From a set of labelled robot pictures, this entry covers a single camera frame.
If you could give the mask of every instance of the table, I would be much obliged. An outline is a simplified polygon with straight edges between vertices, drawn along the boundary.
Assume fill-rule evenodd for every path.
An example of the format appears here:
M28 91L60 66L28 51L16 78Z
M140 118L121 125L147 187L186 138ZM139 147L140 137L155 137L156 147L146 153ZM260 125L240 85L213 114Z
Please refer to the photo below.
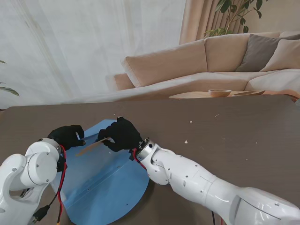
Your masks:
M0 161L24 154L60 126L87 129L120 115L142 137L193 159L221 179L263 189L300 207L300 110L286 96L11 107L0 118ZM53 196L48 187L40 205ZM55 201L42 224L55 225L57 213ZM63 213L61 225L70 224ZM183 199L170 186L151 182L132 211L113 224L211 225L212 220L208 209Z
M243 93L246 91L232 91L230 92L228 97L232 97L232 95ZM169 98L211 98L209 92L207 91L192 91L187 93L182 93L178 95L172 95Z

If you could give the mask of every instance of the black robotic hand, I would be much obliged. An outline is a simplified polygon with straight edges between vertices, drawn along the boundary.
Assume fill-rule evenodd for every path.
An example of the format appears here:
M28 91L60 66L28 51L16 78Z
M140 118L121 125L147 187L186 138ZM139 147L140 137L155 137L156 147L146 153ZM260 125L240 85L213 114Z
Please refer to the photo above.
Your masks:
M106 129L100 130L96 142L107 137L112 138L114 143L104 140L102 141L103 144L115 152L137 148L140 142L143 141L133 124L123 117L118 117L117 122L112 123Z
M52 138L58 144L64 146L65 150L72 147L85 145L84 140L79 140L76 133L80 138L84 138L84 131L80 125L63 126L53 130L48 138Z

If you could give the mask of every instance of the beige sofa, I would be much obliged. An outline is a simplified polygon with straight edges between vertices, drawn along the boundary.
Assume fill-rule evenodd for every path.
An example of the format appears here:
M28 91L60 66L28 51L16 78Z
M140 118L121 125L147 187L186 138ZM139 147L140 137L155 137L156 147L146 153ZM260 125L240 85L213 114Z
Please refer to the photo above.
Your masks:
M257 35L277 38L299 32ZM110 86L121 90L111 100L161 99L189 91L209 89L273 90L300 92L300 69L269 72L234 72L247 50L249 34L210 37L173 49L126 57L126 74L110 77Z

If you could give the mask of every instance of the blue platform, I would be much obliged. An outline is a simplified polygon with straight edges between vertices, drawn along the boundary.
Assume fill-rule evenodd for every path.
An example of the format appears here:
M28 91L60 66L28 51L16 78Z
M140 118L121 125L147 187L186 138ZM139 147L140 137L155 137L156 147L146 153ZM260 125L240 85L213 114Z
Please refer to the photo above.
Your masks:
M67 171L61 191L63 204L76 225L106 225L127 214L143 196L146 170L129 159L127 150L113 152L103 144L76 156L94 143L100 129L115 120L103 120L84 132L85 146L67 151ZM61 173L51 183L57 190Z

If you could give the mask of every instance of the white wall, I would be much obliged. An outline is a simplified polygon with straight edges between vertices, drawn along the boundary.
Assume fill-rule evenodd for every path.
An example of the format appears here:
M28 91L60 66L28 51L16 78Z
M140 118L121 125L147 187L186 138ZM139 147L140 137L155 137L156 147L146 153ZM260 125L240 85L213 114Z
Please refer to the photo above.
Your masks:
M128 55L179 43L185 0L2 0L0 108L109 92Z
M264 0L260 11L261 19L256 12L246 15L249 33L300 30L300 0Z

